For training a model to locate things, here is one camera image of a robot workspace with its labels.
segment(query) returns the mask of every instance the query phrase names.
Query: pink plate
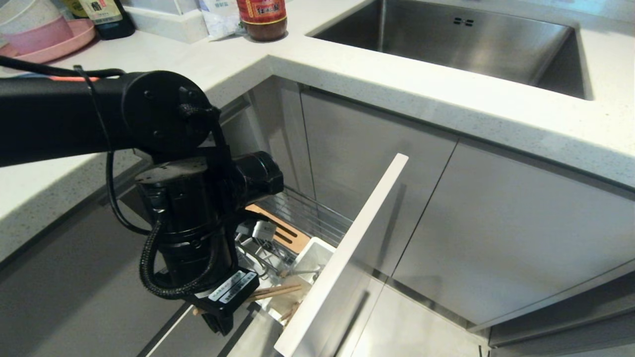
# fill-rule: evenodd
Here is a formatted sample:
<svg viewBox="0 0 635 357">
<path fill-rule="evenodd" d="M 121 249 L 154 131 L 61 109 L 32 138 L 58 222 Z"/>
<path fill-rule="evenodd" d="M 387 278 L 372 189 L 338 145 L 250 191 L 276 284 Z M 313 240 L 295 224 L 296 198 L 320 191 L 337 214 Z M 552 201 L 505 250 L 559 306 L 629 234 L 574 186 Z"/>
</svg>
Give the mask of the pink plate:
<svg viewBox="0 0 635 357">
<path fill-rule="evenodd" d="M 41 64 L 75 52 L 95 38 L 95 25 L 91 20 L 82 18 L 68 21 L 68 23 L 73 37 L 64 42 L 26 55 L 18 55 L 18 50 L 7 44 L 0 48 L 0 55 Z"/>
</svg>

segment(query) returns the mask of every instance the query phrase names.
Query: bottle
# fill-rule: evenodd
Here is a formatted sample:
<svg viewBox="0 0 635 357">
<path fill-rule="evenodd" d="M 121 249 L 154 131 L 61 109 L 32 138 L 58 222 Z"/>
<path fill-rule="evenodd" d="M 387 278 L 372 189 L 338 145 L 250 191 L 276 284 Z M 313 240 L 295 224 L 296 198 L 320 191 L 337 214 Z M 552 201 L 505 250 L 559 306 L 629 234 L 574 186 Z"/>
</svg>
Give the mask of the bottle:
<svg viewBox="0 0 635 357">
<path fill-rule="evenodd" d="M 117 39 L 135 33 L 135 26 L 119 0 L 80 1 L 102 39 Z"/>
<path fill-rule="evenodd" d="M 79 0 L 62 0 L 62 2 L 70 10 L 74 18 L 88 18 Z"/>
<path fill-rule="evenodd" d="M 286 34 L 284 0 L 237 0 L 240 18 L 256 41 L 275 41 Z"/>
</svg>

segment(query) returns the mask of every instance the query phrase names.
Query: stainless steel sink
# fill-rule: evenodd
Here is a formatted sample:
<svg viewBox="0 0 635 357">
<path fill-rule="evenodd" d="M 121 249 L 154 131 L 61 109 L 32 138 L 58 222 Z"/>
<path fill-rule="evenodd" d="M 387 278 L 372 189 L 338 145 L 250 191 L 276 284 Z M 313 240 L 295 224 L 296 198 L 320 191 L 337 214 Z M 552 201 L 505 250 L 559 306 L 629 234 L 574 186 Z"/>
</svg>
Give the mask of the stainless steel sink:
<svg viewBox="0 0 635 357">
<path fill-rule="evenodd" d="M 417 0 L 377 0 L 314 37 L 588 97 L 569 26 Z"/>
</svg>

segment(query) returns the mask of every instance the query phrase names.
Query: jar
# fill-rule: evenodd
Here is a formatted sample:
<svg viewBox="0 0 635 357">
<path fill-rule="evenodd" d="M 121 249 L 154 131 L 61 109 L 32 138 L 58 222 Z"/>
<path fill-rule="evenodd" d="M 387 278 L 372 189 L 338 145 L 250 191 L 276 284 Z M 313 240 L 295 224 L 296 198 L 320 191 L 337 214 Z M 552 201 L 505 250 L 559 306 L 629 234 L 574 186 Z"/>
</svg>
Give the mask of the jar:
<svg viewBox="0 0 635 357">
<path fill-rule="evenodd" d="M 286 34 L 284 0 L 237 0 L 240 18 L 256 41 L 275 41 Z"/>
</svg>

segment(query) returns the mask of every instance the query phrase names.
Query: pink bowl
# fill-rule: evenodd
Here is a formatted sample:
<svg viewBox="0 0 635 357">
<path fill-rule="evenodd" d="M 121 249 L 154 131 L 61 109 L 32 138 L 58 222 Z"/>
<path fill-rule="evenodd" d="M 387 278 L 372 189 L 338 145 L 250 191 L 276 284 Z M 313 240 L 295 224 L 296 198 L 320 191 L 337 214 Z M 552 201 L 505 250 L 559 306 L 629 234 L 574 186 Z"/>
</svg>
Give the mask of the pink bowl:
<svg viewBox="0 0 635 357">
<path fill-rule="evenodd" d="M 73 32 L 60 16 L 35 29 L 3 36 L 20 54 L 25 55 L 64 42 L 73 37 Z"/>
</svg>

